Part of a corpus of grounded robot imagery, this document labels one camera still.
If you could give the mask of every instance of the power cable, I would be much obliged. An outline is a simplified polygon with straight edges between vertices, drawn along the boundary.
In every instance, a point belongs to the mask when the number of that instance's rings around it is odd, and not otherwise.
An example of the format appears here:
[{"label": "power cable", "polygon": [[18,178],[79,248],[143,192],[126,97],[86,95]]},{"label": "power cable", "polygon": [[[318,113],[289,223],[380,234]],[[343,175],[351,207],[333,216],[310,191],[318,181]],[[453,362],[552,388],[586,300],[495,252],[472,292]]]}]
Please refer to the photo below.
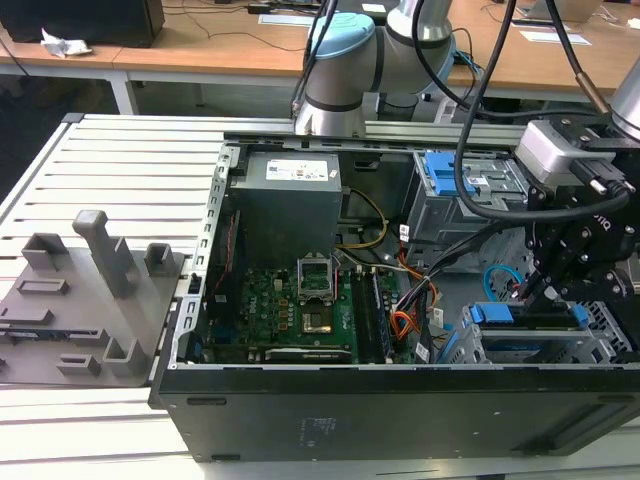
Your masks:
[{"label": "power cable", "polygon": [[471,127],[473,126],[474,117],[478,112],[478,109],[480,108],[480,102],[482,101],[482,97],[487,90],[487,86],[489,85],[489,81],[491,80],[491,76],[493,75],[493,71],[495,70],[498,59],[500,58],[500,53],[502,52],[502,48],[504,47],[507,34],[509,33],[509,26],[511,25],[511,19],[513,18],[515,7],[516,0],[509,0],[507,4],[507,11],[505,13],[502,26],[500,27],[500,32],[498,34],[498,39],[496,40],[493,52],[491,53],[491,58],[489,59],[489,63],[485,69],[485,74],[480,81],[477,96],[473,100],[471,108],[469,109],[469,115],[465,119],[464,125],[462,127],[462,132],[460,134],[460,140],[458,141],[458,146],[456,148],[456,156],[453,165],[453,173],[458,196],[472,213],[484,218],[510,222],[550,223],[573,221],[579,218],[587,218],[592,217],[593,215],[612,212],[624,207],[629,201],[629,193],[624,189],[618,190],[616,192],[616,195],[610,200],[605,200],[593,205],[568,208],[563,210],[545,210],[540,212],[508,212],[485,208],[475,203],[467,192],[464,186],[464,174],[462,165],[464,151],[466,149],[467,141],[471,133]]},{"label": "power cable", "polygon": [[[413,13],[413,18],[411,21],[411,39],[413,41],[413,48],[418,56],[418,60],[422,64],[425,72],[431,78],[433,83],[435,83],[442,92],[449,97],[451,100],[456,102],[460,107],[465,110],[470,110],[471,105],[458,97],[455,93],[451,91],[451,89],[438,77],[438,74],[431,68],[429,62],[425,58],[422,53],[422,49],[420,48],[420,39],[418,37],[418,23],[420,20],[420,12],[422,11],[422,7],[424,5],[425,0],[418,0],[416,4],[416,9]],[[578,109],[549,109],[549,110],[530,110],[526,112],[515,112],[515,113],[501,113],[501,112],[491,112],[488,110],[480,110],[478,107],[474,112],[473,116],[478,115],[479,117],[493,120],[505,120],[505,119],[516,119],[516,118],[535,118],[540,116],[548,116],[548,115],[594,115],[592,112],[586,112],[584,110]]]}]

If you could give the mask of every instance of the wooden desk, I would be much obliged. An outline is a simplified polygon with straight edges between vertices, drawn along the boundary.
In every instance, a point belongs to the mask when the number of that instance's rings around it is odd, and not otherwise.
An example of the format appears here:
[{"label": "wooden desk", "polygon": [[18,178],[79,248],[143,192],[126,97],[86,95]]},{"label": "wooden desk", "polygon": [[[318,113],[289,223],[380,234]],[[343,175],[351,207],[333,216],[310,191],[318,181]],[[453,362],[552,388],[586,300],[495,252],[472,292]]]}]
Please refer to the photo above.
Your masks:
[{"label": "wooden desk", "polygon": [[[59,58],[51,55],[39,43],[14,43],[9,34],[0,26],[0,37],[9,51],[24,65],[40,65],[51,67],[85,67],[112,69],[116,55],[122,47],[109,45],[92,45],[93,52],[78,57]],[[0,46],[0,64],[12,65],[13,60]]]},{"label": "wooden desk", "polygon": [[[619,25],[626,25],[629,18],[640,17],[640,7],[607,4],[607,9],[620,19]],[[504,5],[488,0],[454,0],[451,6],[451,24],[454,28],[469,30],[473,53],[480,65],[488,63],[500,28],[491,15],[502,19],[504,11]],[[640,56],[640,30],[611,25],[595,16],[585,24],[569,23],[568,26],[572,29],[570,33],[579,33],[592,44],[574,47],[582,67],[603,94],[613,94]],[[511,27],[509,30],[500,61],[491,77],[494,94],[497,90],[513,90],[510,96],[514,98],[525,98],[518,97],[523,91],[534,96],[542,91],[561,96],[581,94],[562,47],[555,43],[530,42],[520,33],[524,30],[532,29]],[[456,40],[460,49],[468,51],[464,32],[456,32]],[[468,71],[457,67],[449,76],[449,83],[466,87],[470,79]]]},{"label": "wooden desk", "polygon": [[[200,6],[196,0],[186,5]],[[244,5],[234,3],[229,10]],[[103,78],[111,82],[121,113],[137,113],[130,81],[226,83],[263,86],[292,86],[302,67],[302,49],[307,29],[258,23],[258,16],[225,7],[220,12],[184,15],[182,0],[165,0],[168,9],[164,29],[150,49],[96,47],[92,55],[58,59],[37,44],[18,44],[13,48],[30,74]],[[640,8],[608,5],[626,25],[630,17],[640,17]],[[450,20],[454,28],[467,28],[473,39],[476,61],[486,65],[502,18],[503,5],[488,0],[454,0]],[[582,25],[570,24],[592,46],[576,46],[583,67],[602,89],[611,95],[640,55],[640,31],[606,23],[593,17]],[[511,28],[487,95],[494,97],[586,101],[575,83],[573,72],[559,44],[526,40],[518,28]],[[244,34],[250,33],[285,51]],[[457,32],[458,45],[468,50],[466,36]],[[0,52],[0,73],[20,74],[11,59]],[[449,83],[464,91],[471,82],[468,70],[455,66]]]}]

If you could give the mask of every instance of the yellow wire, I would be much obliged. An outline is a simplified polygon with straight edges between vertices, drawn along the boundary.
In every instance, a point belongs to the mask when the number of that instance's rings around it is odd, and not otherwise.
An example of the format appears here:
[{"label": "yellow wire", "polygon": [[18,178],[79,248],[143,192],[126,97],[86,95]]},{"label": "yellow wire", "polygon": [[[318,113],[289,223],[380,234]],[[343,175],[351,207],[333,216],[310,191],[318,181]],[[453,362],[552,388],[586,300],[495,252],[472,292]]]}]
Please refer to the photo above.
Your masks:
[{"label": "yellow wire", "polygon": [[352,249],[352,250],[375,247],[380,242],[382,242],[382,240],[384,240],[384,237],[387,235],[387,228],[388,228],[387,224],[389,222],[385,218],[384,213],[382,213],[382,210],[380,210],[380,207],[378,207],[376,202],[371,200],[371,198],[369,196],[367,196],[364,192],[362,192],[360,190],[357,190],[355,188],[352,188],[351,190],[353,190],[354,192],[356,192],[357,194],[359,194],[363,198],[365,198],[367,200],[367,202],[369,202],[369,204],[373,208],[375,208],[376,212],[378,212],[378,215],[380,215],[380,221],[382,222],[382,232],[380,232],[380,235],[378,236],[378,238],[376,238],[375,240],[372,240],[371,242],[367,242],[367,243],[339,243],[339,244],[336,245],[336,247],[337,248],[349,248],[349,249]]}]

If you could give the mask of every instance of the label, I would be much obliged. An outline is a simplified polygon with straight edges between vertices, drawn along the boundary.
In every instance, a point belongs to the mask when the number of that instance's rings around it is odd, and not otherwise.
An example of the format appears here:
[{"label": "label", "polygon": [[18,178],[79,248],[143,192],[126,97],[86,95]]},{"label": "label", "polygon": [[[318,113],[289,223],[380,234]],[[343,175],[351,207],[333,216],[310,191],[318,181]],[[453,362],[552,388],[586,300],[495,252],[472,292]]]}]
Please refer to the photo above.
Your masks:
[{"label": "label", "polygon": [[333,417],[303,418],[298,444],[301,447],[315,448],[318,444],[328,443],[329,439],[335,436],[337,422]]},{"label": "label", "polygon": [[400,241],[408,242],[409,241],[409,225],[400,225]]},{"label": "label", "polygon": [[374,12],[374,13],[386,13],[387,9],[384,8],[384,5],[380,5],[379,3],[363,3],[362,9],[365,12]]},{"label": "label", "polygon": [[33,332],[7,332],[7,335],[20,338],[38,338],[38,334]]},{"label": "label", "polygon": [[436,327],[444,328],[444,310],[441,308],[433,309],[433,324]]},{"label": "label", "polygon": [[469,185],[484,185],[485,187],[489,186],[489,182],[484,177],[467,177],[467,182],[469,182]]},{"label": "label", "polygon": [[328,182],[327,162],[324,160],[269,160],[267,180]]},{"label": "label", "polygon": [[420,342],[416,344],[416,355],[418,355],[423,362],[429,363],[429,350]]}]

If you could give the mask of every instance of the computer case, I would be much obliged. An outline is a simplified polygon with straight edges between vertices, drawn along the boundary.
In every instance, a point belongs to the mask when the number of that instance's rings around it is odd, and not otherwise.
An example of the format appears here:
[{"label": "computer case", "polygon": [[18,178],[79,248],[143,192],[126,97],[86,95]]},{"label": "computer case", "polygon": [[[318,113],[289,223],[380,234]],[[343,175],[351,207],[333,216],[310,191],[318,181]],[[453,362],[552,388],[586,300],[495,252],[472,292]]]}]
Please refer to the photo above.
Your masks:
[{"label": "computer case", "polygon": [[14,42],[56,37],[150,47],[164,24],[162,0],[0,0],[0,22]]}]

